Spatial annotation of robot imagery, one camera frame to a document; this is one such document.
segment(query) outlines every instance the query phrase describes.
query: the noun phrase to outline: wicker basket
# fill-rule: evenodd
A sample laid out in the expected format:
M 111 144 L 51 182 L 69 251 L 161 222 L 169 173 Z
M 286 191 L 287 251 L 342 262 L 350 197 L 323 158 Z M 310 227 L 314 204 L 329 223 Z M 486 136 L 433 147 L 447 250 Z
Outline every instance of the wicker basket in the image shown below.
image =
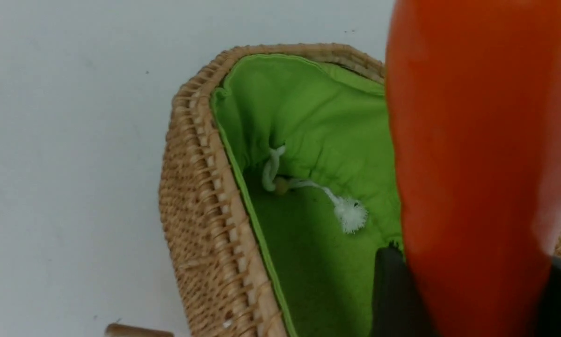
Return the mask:
M 159 207 L 195 337 L 285 337 L 282 314 L 216 123 L 210 96 L 244 56 L 282 53 L 331 62 L 383 82 L 383 66 L 348 45 L 270 45 L 224 51 L 173 100 Z M 561 237 L 556 248 L 561 256 Z

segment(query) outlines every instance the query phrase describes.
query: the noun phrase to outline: white tassel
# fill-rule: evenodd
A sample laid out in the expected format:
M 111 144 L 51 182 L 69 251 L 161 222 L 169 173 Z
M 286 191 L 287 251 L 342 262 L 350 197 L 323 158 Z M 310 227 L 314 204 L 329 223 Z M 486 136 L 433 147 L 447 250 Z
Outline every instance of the white tassel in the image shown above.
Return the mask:
M 262 185 L 264 190 L 284 194 L 287 188 L 291 190 L 302 187 L 319 188 L 324 191 L 334 204 L 334 215 L 341 223 L 343 233 L 353 234 L 365 226 L 366 221 L 368 221 L 368 211 L 366 211 L 360 201 L 353 198 L 335 196 L 328 187 L 319 186 L 310 180 L 291 179 L 287 183 L 284 179 L 276 177 L 278 167 L 280 167 L 280 156 L 284 154 L 285 150 L 284 146 L 276 150 L 270 149 L 270 159 L 263 166 Z
M 343 233 L 353 234 L 363 228 L 368 221 L 368 211 L 360 201 L 335 196 L 328 187 L 319 186 L 310 180 L 291 179 L 289 181 L 289 188 L 291 189 L 302 187 L 315 187 L 324 191 L 334 204 L 334 215 L 341 223 Z

